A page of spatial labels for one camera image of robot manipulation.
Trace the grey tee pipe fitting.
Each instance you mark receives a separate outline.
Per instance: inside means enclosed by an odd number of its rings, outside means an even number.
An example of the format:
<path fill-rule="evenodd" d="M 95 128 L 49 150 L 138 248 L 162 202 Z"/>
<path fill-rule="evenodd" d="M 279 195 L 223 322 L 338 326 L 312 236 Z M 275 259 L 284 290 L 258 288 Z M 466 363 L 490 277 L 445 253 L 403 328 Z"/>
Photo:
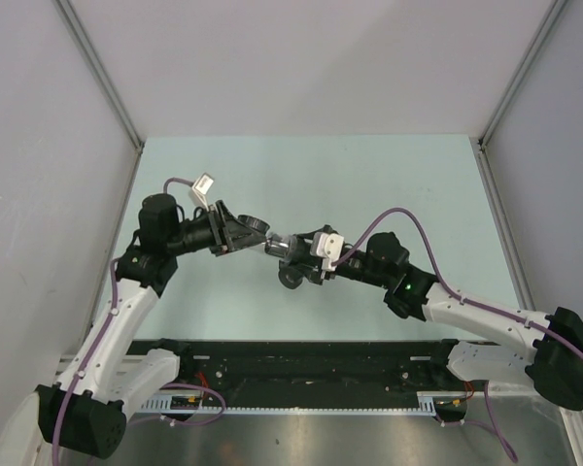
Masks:
<path fill-rule="evenodd" d="M 310 245 L 302 235 L 282 238 L 283 257 L 279 260 L 278 279 L 287 289 L 297 289 L 311 269 Z"/>

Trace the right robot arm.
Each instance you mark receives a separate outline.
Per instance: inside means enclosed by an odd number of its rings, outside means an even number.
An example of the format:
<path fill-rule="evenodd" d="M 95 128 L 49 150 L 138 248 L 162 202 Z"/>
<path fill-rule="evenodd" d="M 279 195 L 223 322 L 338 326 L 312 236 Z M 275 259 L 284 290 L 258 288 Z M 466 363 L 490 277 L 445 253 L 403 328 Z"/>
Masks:
<path fill-rule="evenodd" d="M 409 261 L 392 232 L 369 237 L 365 250 L 325 229 L 271 235 L 265 251 L 279 259 L 279 280 L 289 289 L 336 277 L 384 289 L 387 307 L 401 318 L 440 323 L 479 337 L 447 340 L 429 365 L 440 389 L 460 381 L 511 383 L 534 389 L 562 408 L 583 410 L 583 320 L 560 307 L 554 313 L 511 309 L 467 295 Z"/>

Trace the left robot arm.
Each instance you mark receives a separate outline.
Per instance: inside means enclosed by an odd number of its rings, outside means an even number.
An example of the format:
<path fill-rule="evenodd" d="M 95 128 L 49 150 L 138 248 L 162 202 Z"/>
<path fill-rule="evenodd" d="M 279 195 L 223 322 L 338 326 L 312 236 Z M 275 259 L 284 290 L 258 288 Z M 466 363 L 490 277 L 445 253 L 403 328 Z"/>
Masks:
<path fill-rule="evenodd" d="M 110 265 L 111 297 L 100 318 L 56 382 L 37 386 L 38 425 L 51 444 L 51 464 L 59 464 L 62 449 L 108 458 L 127 423 L 157 391 L 193 381 L 194 363 L 170 349 L 153 349 L 134 369 L 118 374 L 141 323 L 177 271 L 178 256 L 251 248 L 265 242 L 269 229 L 256 217 L 233 215 L 222 201 L 194 218 L 181 219 L 180 212 L 168 193 L 143 201 L 130 245 Z"/>

